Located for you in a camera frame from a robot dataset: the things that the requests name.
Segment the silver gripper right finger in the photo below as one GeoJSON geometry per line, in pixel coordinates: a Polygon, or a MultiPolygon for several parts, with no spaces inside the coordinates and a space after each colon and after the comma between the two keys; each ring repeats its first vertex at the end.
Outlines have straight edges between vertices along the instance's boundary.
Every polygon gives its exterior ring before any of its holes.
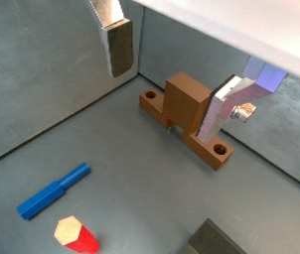
{"type": "Polygon", "coordinates": [[[230,119],[246,122],[256,106],[250,101],[272,94],[286,71],[256,57],[249,57],[242,75],[233,75],[213,91],[197,138],[207,143],[230,119]]]}

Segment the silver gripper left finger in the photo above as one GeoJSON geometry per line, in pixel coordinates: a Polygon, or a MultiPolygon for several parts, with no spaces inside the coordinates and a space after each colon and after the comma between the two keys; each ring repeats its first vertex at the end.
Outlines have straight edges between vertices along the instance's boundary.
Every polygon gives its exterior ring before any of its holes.
{"type": "Polygon", "coordinates": [[[132,22],[124,18],[119,0],[84,0],[99,27],[108,73],[123,75],[132,67],[132,22]]]}

